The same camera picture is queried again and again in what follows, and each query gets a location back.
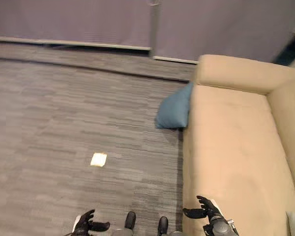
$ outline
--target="carpet floor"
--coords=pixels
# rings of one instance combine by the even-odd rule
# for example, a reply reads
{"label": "carpet floor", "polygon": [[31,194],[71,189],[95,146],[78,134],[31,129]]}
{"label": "carpet floor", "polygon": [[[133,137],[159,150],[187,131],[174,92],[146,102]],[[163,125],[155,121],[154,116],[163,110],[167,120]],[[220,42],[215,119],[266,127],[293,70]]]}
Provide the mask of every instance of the carpet floor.
{"label": "carpet floor", "polygon": [[[130,210],[136,235],[155,236],[162,215],[181,230],[182,133],[154,118],[183,86],[0,60],[0,235],[61,236],[92,208],[108,233]],[[104,167],[89,166],[94,152]]]}
{"label": "carpet floor", "polygon": [[108,49],[92,47],[59,49],[3,42],[0,42],[0,59],[70,65],[180,81],[189,81],[196,67],[194,64],[153,60],[131,52],[115,53]]}

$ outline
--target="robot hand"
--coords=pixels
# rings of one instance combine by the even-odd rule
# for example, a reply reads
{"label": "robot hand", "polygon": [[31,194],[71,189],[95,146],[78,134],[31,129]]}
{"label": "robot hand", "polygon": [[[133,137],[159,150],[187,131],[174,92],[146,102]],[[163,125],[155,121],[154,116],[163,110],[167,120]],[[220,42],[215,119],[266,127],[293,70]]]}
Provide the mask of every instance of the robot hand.
{"label": "robot hand", "polygon": [[183,213],[191,219],[201,219],[208,216],[209,220],[216,214],[222,215],[218,208],[216,208],[213,203],[202,196],[197,196],[199,203],[202,204],[201,208],[187,209],[184,208]]}
{"label": "robot hand", "polygon": [[223,217],[219,209],[207,198],[197,196],[201,208],[187,209],[183,213],[191,219],[201,219],[208,217],[209,224],[203,226],[207,236],[238,236],[235,226],[232,228]]}
{"label": "robot hand", "polygon": [[93,222],[92,218],[94,217],[95,210],[90,210],[83,214],[76,224],[72,236],[89,236],[89,230],[91,231],[106,231],[110,227],[110,223],[100,223]]}

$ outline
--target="black glove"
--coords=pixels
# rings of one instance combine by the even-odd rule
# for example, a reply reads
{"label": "black glove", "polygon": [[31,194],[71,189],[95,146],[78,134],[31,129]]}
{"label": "black glove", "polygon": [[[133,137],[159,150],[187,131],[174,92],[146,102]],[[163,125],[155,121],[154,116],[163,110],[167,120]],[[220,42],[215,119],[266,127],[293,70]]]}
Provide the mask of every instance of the black glove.
{"label": "black glove", "polygon": [[220,211],[218,208],[216,208],[213,203],[202,196],[197,196],[197,199],[199,199],[199,203],[201,204],[201,208],[198,209],[187,209],[184,208],[182,211],[183,213],[191,219],[201,219],[206,218],[208,216],[209,220],[214,216],[215,214],[220,214]]}
{"label": "black glove", "polygon": [[74,228],[72,236],[90,236],[89,230],[102,232],[109,229],[109,222],[93,222],[92,218],[94,217],[94,212],[95,210],[93,209],[81,216],[79,222],[76,224]]}

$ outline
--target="baseboard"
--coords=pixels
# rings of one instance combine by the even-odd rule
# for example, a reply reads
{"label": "baseboard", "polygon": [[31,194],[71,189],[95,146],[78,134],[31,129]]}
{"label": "baseboard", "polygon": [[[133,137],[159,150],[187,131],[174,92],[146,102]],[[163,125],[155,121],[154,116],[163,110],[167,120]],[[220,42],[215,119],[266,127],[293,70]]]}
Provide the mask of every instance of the baseboard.
{"label": "baseboard", "polygon": [[184,60],[184,59],[179,59],[179,58],[166,58],[166,57],[153,56],[153,59],[167,60],[167,61],[174,61],[174,62],[183,62],[183,63],[189,63],[189,64],[198,64],[198,62],[196,60]]}
{"label": "baseboard", "polygon": [[0,41],[16,42],[16,43],[34,43],[34,44],[64,44],[64,45],[74,45],[74,46],[134,49],[134,50],[144,50],[144,51],[151,50],[150,47],[138,47],[138,46],[130,46],[130,45],[90,43],[90,42],[81,42],[81,41],[50,40],[50,39],[28,39],[28,38],[14,38],[14,37],[2,37],[2,36],[0,36]]}

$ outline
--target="sofa cushion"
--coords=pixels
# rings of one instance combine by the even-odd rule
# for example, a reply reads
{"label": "sofa cushion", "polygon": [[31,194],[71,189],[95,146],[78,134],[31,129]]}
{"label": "sofa cushion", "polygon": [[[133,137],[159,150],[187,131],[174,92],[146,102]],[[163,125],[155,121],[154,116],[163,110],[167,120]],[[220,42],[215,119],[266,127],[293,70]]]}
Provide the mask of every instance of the sofa cushion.
{"label": "sofa cushion", "polygon": [[[215,199],[243,236],[287,236],[295,187],[263,95],[196,85],[184,140],[183,204]],[[187,235],[204,235],[206,220],[183,219]]]}
{"label": "sofa cushion", "polygon": [[295,80],[275,89],[268,100],[295,182]]}
{"label": "sofa cushion", "polygon": [[268,94],[295,79],[295,68],[256,60],[203,55],[193,79],[195,84]]}

